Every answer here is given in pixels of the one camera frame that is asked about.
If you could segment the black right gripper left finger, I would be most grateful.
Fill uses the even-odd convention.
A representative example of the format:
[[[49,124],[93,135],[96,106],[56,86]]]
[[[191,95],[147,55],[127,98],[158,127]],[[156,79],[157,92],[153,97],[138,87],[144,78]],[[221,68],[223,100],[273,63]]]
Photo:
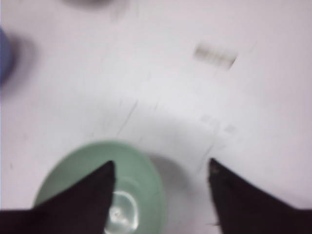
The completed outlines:
[[[2,210],[2,234],[101,234],[113,202],[115,165],[108,161],[29,210]]]

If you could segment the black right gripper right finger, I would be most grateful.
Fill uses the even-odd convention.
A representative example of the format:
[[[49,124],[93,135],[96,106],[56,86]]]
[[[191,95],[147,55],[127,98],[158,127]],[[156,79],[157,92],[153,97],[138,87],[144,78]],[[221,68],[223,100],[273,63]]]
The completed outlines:
[[[208,183],[224,234],[310,234],[312,211],[296,209],[253,186],[216,159]]]

